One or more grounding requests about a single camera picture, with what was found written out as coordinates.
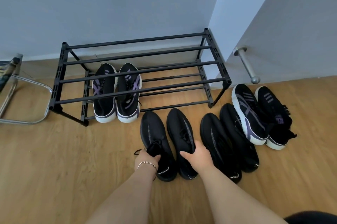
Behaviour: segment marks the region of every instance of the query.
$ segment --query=black shoe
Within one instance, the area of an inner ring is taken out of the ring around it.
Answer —
[[[158,179],[174,180],[177,176],[177,164],[168,144],[164,124],[152,111],[146,111],[141,118],[141,140],[150,156],[161,155],[158,163]]]
[[[178,172],[184,179],[194,179],[197,172],[191,164],[181,156],[180,151],[194,153],[196,145],[194,144],[192,127],[186,116],[178,109],[171,109],[166,120],[167,132],[176,148]]]
[[[255,145],[265,144],[273,124],[268,123],[269,117],[261,110],[248,86],[236,85],[232,91],[232,102],[246,138]]]
[[[242,172],[220,120],[213,113],[207,113],[201,120],[200,136],[212,156],[214,166],[234,183],[242,178]]]
[[[116,69],[107,63],[102,64],[95,76],[116,73]],[[92,81],[94,95],[114,93],[117,86],[118,77],[106,77]],[[93,100],[95,118],[100,123],[107,123],[116,118],[115,97],[101,98]]]
[[[120,73],[138,70],[130,63],[124,64]],[[118,91],[130,91],[130,94],[120,95],[117,97],[117,115],[118,119],[123,123],[131,123],[139,117],[139,93],[132,93],[132,90],[141,89],[141,75],[133,74],[120,76],[118,79]]]
[[[289,116],[288,108],[280,103],[267,86],[256,89],[255,97],[261,109],[270,117],[270,122],[275,123],[269,132],[267,146],[274,150],[283,149],[290,139],[297,137],[290,131],[293,120]]]
[[[226,103],[220,110],[220,121],[232,142],[240,168],[244,172],[253,172],[259,167],[259,157],[254,144],[247,140],[241,126],[240,118],[234,107]]]

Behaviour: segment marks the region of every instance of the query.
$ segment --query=sneaker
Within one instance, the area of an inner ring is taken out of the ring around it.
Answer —
[[[178,109],[171,109],[166,120],[167,132],[176,148],[178,172],[184,179],[194,179],[197,172],[191,164],[181,156],[180,151],[194,153],[193,131],[186,116]]]
[[[234,183],[242,178],[242,172],[234,154],[233,145],[220,120],[213,113],[207,113],[200,123],[200,136],[211,153],[214,166]]]
[[[259,87],[255,91],[255,97],[261,109],[269,116],[270,122],[275,123],[269,132],[267,146],[274,150],[283,149],[290,139],[297,137],[290,131],[293,120],[289,116],[288,108],[282,105],[267,86]]]
[[[164,124],[152,111],[146,111],[141,118],[141,140],[150,156],[161,155],[158,163],[158,179],[162,181],[174,180],[178,173],[177,164],[168,144]]]
[[[265,144],[273,124],[268,123],[269,117],[261,110],[248,86],[236,85],[232,91],[232,102],[246,138],[255,145]]]
[[[244,172],[253,172],[259,167],[259,157],[254,144],[247,140],[238,113],[230,103],[220,110],[220,121],[238,157],[240,168]]]
[[[130,63],[124,64],[120,73],[138,70]],[[130,91],[130,94],[120,95],[117,97],[117,116],[123,123],[131,123],[139,117],[139,93],[132,93],[133,90],[141,89],[141,75],[132,74],[120,76],[117,85],[118,91]]]
[[[114,74],[116,69],[107,63],[102,64],[95,76]],[[117,86],[118,77],[106,77],[92,81],[92,90],[95,95],[114,93]],[[93,100],[95,118],[100,123],[107,123],[116,118],[115,97],[101,98]]]

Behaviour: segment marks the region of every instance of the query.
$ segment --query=gold bracelet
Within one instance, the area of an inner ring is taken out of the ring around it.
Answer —
[[[157,167],[156,167],[156,165],[154,165],[153,163],[151,163],[151,162],[148,162],[148,161],[143,161],[143,162],[141,162],[139,165],[138,165],[138,167],[137,167],[137,169],[136,169],[136,171],[138,170],[138,168],[140,167],[140,165],[141,164],[150,164],[150,165],[153,165],[153,167],[156,169],[156,177],[154,177],[154,179],[153,179],[153,181],[157,178]]]

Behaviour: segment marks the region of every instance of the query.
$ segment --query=person's left arm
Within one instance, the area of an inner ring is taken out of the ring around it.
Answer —
[[[148,222],[152,181],[156,176],[160,155],[151,157],[141,150],[135,160],[135,172],[117,188],[94,212],[86,224],[113,224]]]

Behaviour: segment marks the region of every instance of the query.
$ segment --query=black metal shoe rack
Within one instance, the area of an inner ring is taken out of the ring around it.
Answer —
[[[181,49],[174,49],[174,50],[167,50],[167,51],[156,51],[156,52],[142,53],[142,54],[130,54],[130,55],[124,55],[124,56],[114,56],[114,57],[98,58],[98,59],[91,59],[91,60],[80,60],[73,51],[74,49],[79,49],[79,48],[113,46],[117,44],[129,44],[129,43],[149,42],[149,41],[156,41],[156,40],[197,37],[197,36],[202,36],[199,47],[189,47],[189,48],[181,48]],[[200,59],[201,51],[203,49],[211,50],[213,57],[214,57],[214,61],[207,61],[207,62],[201,61]],[[128,58],[179,53],[179,52],[184,52],[184,51],[196,51],[196,50],[198,50],[198,54],[197,54],[197,58],[195,61],[164,64],[164,65],[157,65],[157,66],[148,66],[148,67],[138,67],[138,71],[134,71],[134,72],[123,72],[123,73],[95,76],[95,72],[92,72],[85,66],[86,63],[92,63],[92,62],[121,60],[121,59],[128,59]],[[68,61],[69,53],[72,54],[72,56],[76,59],[76,61]],[[75,78],[75,79],[64,79],[67,66],[75,65],[75,64],[80,64],[84,68],[85,77]],[[210,64],[217,64],[220,74],[221,74],[220,78],[215,78],[215,79],[206,78],[206,74],[204,72],[203,66],[210,65]],[[220,52],[218,51],[216,42],[209,29],[205,28],[204,31],[201,33],[166,36],[166,37],[143,38],[143,39],[125,40],[125,41],[116,41],[116,42],[107,42],[107,43],[98,43],[98,44],[83,44],[83,45],[78,45],[78,46],[69,46],[66,42],[63,42],[62,48],[61,48],[60,60],[59,60],[59,64],[57,67],[57,72],[56,72],[56,76],[54,80],[53,93],[52,93],[52,97],[49,103],[49,110],[57,114],[63,115],[71,120],[74,120],[80,123],[81,125],[88,126],[89,120],[95,119],[94,116],[90,116],[90,117],[87,116],[89,103],[91,103],[94,99],[119,96],[119,95],[124,95],[124,94],[129,93],[128,91],[124,91],[124,92],[116,92],[116,93],[109,93],[109,94],[103,94],[103,95],[89,96],[89,89],[91,89],[90,80],[100,79],[104,77],[119,77],[119,76],[125,76],[128,74],[142,74],[142,73],[150,73],[150,72],[157,72],[157,71],[170,70],[170,69],[179,69],[179,68],[188,68],[188,67],[198,67],[199,73],[180,75],[180,76],[171,76],[171,77],[157,77],[157,78],[152,78],[152,79],[144,79],[143,82],[174,79],[174,78],[180,78],[180,77],[194,77],[194,76],[200,76],[201,77],[200,81],[187,82],[187,83],[181,83],[181,84],[175,84],[175,85],[157,86],[157,87],[152,87],[152,88],[144,88],[144,89],[134,90],[133,92],[140,93],[140,97],[144,97],[144,96],[157,95],[157,94],[163,94],[163,93],[175,93],[175,92],[182,92],[182,91],[189,91],[189,90],[204,89],[207,95],[207,100],[200,101],[200,102],[191,102],[191,103],[149,108],[149,109],[141,109],[140,110],[141,112],[145,112],[148,110],[154,111],[154,110],[160,110],[160,109],[183,107],[183,106],[196,105],[196,104],[202,104],[202,103],[208,103],[208,107],[212,108],[217,103],[219,98],[223,95],[225,90],[230,86],[232,82],[225,68],[224,60],[222,59],[222,56]],[[83,91],[82,98],[60,100],[63,84],[82,82],[82,81],[84,82],[84,91]],[[221,92],[219,93],[219,95],[217,96],[217,98],[213,100],[211,92],[210,92],[209,83],[219,82],[219,81],[222,81],[223,88]],[[184,86],[194,86],[194,85],[201,85],[201,86],[173,89],[173,88],[179,88],[179,87],[184,87]],[[82,102],[81,119],[75,118],[72,115],[65,113],[61,106],[62,104],[74,103],[74,102]]]

